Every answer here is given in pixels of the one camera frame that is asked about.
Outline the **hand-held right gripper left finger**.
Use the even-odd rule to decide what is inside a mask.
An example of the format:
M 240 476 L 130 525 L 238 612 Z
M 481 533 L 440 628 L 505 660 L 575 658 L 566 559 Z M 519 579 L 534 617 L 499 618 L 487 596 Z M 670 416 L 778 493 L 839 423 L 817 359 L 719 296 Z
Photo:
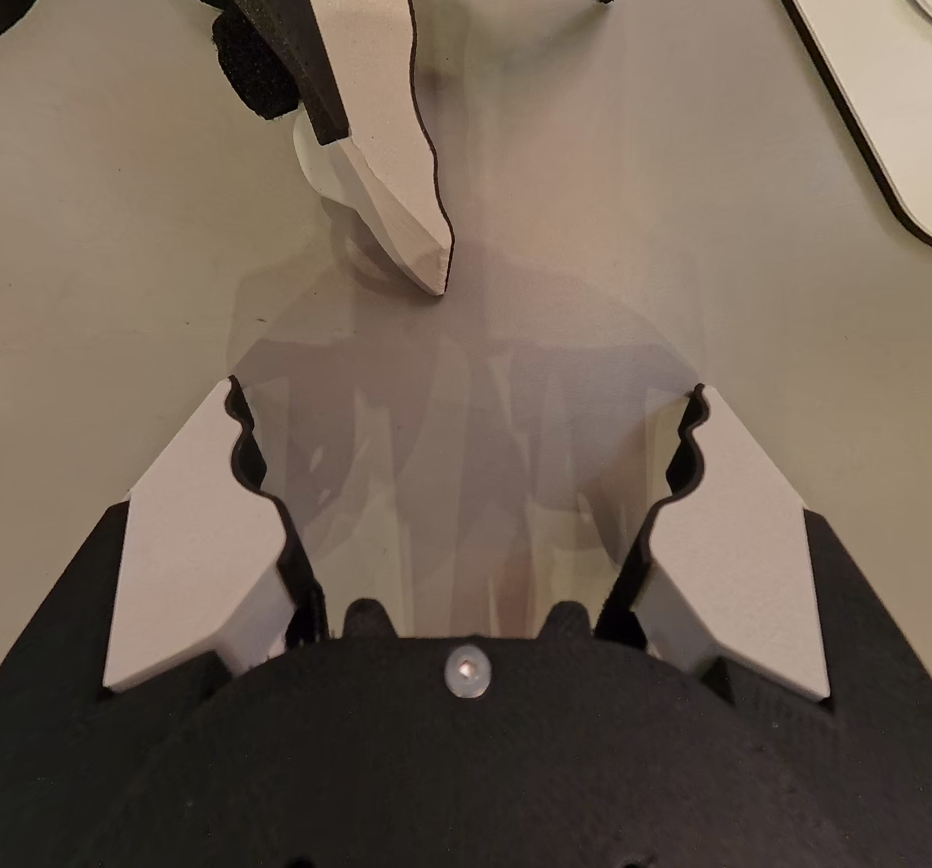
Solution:
M 234 376 L 130 490 L 102 684 L 126 691 L 214 654 L 233 676 L 325 640 L 325 600 Z

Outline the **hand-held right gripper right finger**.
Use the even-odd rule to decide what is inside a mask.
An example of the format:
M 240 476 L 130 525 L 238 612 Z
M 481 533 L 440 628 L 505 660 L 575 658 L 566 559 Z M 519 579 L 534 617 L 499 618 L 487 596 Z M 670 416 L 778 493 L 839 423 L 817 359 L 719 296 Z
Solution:
M 716 389 L 696 385 L 594 635 L 701 677 L 734 662 L 831 695 L 804 501 Z

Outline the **white placemat with black edge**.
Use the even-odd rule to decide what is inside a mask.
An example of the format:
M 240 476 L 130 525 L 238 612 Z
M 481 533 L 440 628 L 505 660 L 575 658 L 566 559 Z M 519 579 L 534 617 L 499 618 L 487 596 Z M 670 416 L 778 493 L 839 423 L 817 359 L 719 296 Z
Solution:
M 912 0 L 781 0 L 899 222 L 931 243 L 931 18 Z

